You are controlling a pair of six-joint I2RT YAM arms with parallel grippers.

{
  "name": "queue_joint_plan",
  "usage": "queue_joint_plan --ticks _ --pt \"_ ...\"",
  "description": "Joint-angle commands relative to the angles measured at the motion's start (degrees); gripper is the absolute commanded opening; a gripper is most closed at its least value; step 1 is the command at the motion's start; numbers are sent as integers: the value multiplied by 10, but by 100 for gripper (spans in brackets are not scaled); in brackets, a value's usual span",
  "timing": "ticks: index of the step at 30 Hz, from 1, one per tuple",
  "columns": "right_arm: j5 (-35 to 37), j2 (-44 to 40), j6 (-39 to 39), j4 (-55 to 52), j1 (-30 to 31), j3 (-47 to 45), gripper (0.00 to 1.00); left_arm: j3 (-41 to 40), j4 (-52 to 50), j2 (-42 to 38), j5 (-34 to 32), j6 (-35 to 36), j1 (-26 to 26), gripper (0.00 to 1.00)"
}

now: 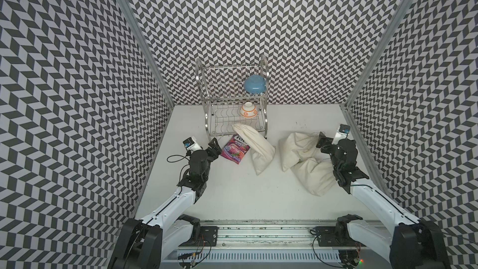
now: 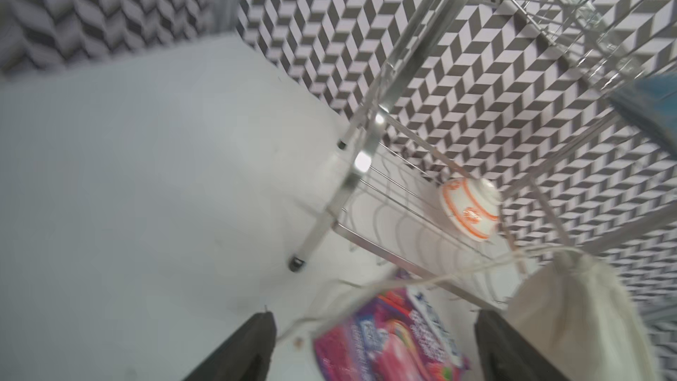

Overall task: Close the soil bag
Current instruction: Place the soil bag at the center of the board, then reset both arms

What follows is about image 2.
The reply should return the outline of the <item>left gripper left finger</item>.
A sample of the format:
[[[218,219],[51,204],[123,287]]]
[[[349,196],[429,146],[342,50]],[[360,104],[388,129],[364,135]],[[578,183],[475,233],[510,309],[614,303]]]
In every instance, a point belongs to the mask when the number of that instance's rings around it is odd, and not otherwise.
[[[184,380],[266,380],[276,338],[273,313],[255,313]]]

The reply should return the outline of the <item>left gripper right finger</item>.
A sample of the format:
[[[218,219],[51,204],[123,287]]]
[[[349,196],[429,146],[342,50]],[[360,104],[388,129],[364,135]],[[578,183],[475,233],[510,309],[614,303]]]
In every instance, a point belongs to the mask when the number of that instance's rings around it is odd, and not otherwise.
[[[474,325],[486,381],[566,381],[499,312],[481,310]]]

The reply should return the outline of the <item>beige cloth bag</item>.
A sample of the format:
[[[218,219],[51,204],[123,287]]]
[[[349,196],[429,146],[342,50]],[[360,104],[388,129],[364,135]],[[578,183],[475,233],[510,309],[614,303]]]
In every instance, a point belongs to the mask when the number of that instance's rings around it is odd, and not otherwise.
[[[530,246],[528,257],[552,254],[524,280],[499,312],[502,317],[567,380],[658,380],[652,343],[628,291],[615,270],[584,252],[564,246]],[[378,294],[406,286],[424,290],[430,278],[405,270],[370,284],[338,282],[322,287],[308,313],[285,331],[317,325],[313,340]]]

